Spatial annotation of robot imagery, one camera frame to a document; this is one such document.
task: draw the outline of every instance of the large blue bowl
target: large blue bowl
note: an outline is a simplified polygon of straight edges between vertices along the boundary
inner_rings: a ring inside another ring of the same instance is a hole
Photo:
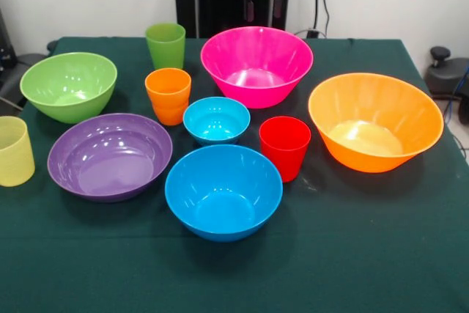
[[[237,100],[209,97],[192,103],[184,126],[202,145],[235,143],[251,121],[249,110]]]
[[[231,242],[251,235],[276,211],[283,185],[263,155],[235,144],[203,147],[166,178],[171,211],[196,235]]]

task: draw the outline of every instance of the orange cup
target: orange cup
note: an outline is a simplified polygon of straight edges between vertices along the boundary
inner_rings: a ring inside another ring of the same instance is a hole
[[[182,122],[191,94],[191,77],[187,72],[172,67],[153,71],[145,78],[145,88],[153,111],[163,125]]]

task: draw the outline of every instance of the orange bowl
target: orange bowl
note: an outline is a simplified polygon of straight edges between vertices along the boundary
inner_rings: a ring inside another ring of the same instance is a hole
[[[443,116],[417,87],[374,73],[348,73],[311,93],[309,115],[331,155],[360,172],[387,172],[431,148]]]

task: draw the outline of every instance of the cup rim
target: cup rim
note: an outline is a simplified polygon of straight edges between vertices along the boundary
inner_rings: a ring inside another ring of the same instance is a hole
[[[168,70],[168,71],[182,71],[184,73],[184,76],[188,77],[189,78],[189,82],[187,85],[185,85],[182,89],[180,89],[179,91],[176,91],[176,92],[171,92],[171,93],[164,93],[164,92],[159,92],[159,91],[155,91],[154,89],[151,89],[148,87],[148,78],[153,74],[153,73],[156,73],[158,71],[164,71],[164,70]],[[157,69],[157,70],[154,70],[152,71],[151,73],[149,73],[147,75],[147,77],[145,78],[145,88],[147,89],[147,91],[151,92],[151,93],[155,93],[156,95],[165,95],[165,96],[170,96],[170,95],[176,95],[178,93],[181,93],[181,92],[184,92],[185,90],[187,90],[189,87],[191,87],[191,83],[192,83],[192,78],[191,78],[191,75],[189,75],[189,73],[187,73],[186,71],[184,71],[183,69],[178,69],[176,67],[163,67],[162,69]]]
[[[154,40],[150,37],[148,37],[148,34],[147,32],[152,28],[152,27],[155,27],[155,26],[160,26],[160,25],[173,25],[175,27],[178,27],[178,28],[181,28],[182,29],[182,36],[179,36],[177,39],[175,40]],[[185,28],[184,26],[182,25],[179,25],[178,23],[175,23],[175,22],[161,22],[161,23],[154,23],[153,25],[151,26],[148,26],[147,29],[145,30],[145,38],[151,42],[154,42],[154,43],[173,43],[173,42],[177,42],[178,40],[180,40],[181,38],[185,38]]]
[[[288,119],[288,120],[294,120],[296,122],[299,122],[303,127],[306,128],[306,130],[308,131],[308,141],[306,141],[306,143],[300,145],[299,147],[296,147],[296,148],[288,148],[288,149],[285,149],[285,148],[278,148],[278,147],[275,147],[273,146],[272,144],[270,143],[267,143],[265,141],[265,139],[262,137],[262,127],[265,126],[266,123],[269,123],[271,122],[272,120],[275,120],[275,119]],[[292,152],[294,150],[301,150],[303,149],[304,147],[307,147],[309,142],[311,142],[311,129],[309,128],[309,126],[303,121],[303,120],[300,120],[296,117],[288,117],[287,115],[280,115],[280,116],[277,116],[277,117],[271,117],[267,120],[265,120],[259,127],[259,138],[261,139],[262,143],[264,143],[265,145],[269,146],[270,148],[272,149],[275,149],[275,150],[280,150],[282,152]]]
[[[10,116],[10,115],[7,115],[7,116],[4,116],[4,117],[0,117],[0,121],[2,121],[3,119],[11,119],[11,120],[16,120],[17,122],[19,122],[21,124],[21,126],[23,127],[23,133],[21,134],[21,136],[16,140],[14,141],[12,144],[6,146],[6,147],[3,147],[3,148],[0,148],[0,152],[3,151],[3,150],[8,150],[10,148],[13,148],[16,144],[20,143],[20,141],[22,139],[24,139],[24,137],[28,134],[28,125],[26,124],[26,122],[21,119],[20,117],[14,117],[14,116]]]

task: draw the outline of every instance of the green cup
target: green cup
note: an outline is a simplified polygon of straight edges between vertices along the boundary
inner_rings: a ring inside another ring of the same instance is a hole
[[[177,23],[158,23],[145,31],[155,69],[184,64],[185,29]]]

